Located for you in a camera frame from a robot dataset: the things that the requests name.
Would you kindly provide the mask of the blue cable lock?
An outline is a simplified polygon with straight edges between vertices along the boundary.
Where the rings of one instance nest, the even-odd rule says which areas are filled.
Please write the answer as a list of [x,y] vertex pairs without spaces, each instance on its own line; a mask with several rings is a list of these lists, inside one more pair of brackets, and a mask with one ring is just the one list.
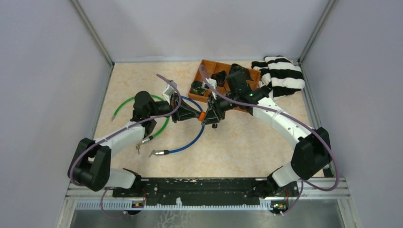
[[[192,100],[192,99],[190,99],[188,97],[185,97],[185,96],[182,96],[182,100],[190,101],[191,103],[196,105],[196,107],[198,108],[199,111],[201,111],[201,112],[203,111],[202,107],[198,103],[196,103],[194,100]],[[174,149],[174,150],[152,150],[152,152],[150,153],[149,157],[151,157],[153,155],[154,156],[164,156],[164,155],[168,155],[168,154],[176,153],[176,152],[181,152],[181,151],[184,151],[184,150],[188,149],[189,147],[194,145],[199,140],[199,138],[201,137],[201,135],[202,135],[202,133],[204,131],[204,128],[205,127],[202,126],[200,131],[199,131],[199,133],[197,134],[197,136],[191,142],[189,142],[187,145],[185,145],[183,147],[180,147],[178,149]]]

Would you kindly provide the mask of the orange padlock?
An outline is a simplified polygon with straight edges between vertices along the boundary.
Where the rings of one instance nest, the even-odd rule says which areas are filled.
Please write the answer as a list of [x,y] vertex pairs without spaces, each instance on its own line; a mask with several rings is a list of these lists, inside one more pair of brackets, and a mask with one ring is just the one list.
[[201,122],[202,126],[210,125],[213,129],[218,128],[218,122],[214,122],[214,121],[213,121],[213,120],[216,120],[216,119],[215,119],[215,118],[214,118],[214,119],[211,119],[211,120],[208,119],[208,118],[206,117],[206,112],[201,112],[201,114],[200,114],[198,120]]

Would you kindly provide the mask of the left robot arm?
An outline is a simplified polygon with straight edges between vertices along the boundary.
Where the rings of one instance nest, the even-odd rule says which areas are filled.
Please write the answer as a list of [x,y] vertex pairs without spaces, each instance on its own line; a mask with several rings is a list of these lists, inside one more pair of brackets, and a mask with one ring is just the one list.
[[176,92],[157,99],[140,91],[133,100],[133,117],[127,124],[104,137],[79,141],[67,172],[71,183],[92,191],[121,188],[132,197],[142,192],[142,183],[137,180],[141,176],[128,169],[111,168],[111,159],[132,144],[152,138],[157,118],[176,120],[191,106],[186,103],[187,97]]

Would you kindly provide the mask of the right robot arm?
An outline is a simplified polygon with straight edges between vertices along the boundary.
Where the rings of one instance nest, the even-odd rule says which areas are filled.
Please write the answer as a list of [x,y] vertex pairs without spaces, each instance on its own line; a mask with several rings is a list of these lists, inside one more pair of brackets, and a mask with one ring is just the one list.
[[328,132],[324,128],[314,129],[285,112],[269,96],[265,86],[253,90],[242,73],[233,72],[227,76],[230,91],[223,95],[217,91],[215,80],[208,76],[204,65],[200,65],[199,73],[203,84],[211,90],[203,125],[217,125],[225,119],[227,111],[240,108],[269,124],[293,148],[291,161],[268,176],[270,194],[281,195],[289,183],[309,180],[332,161]]

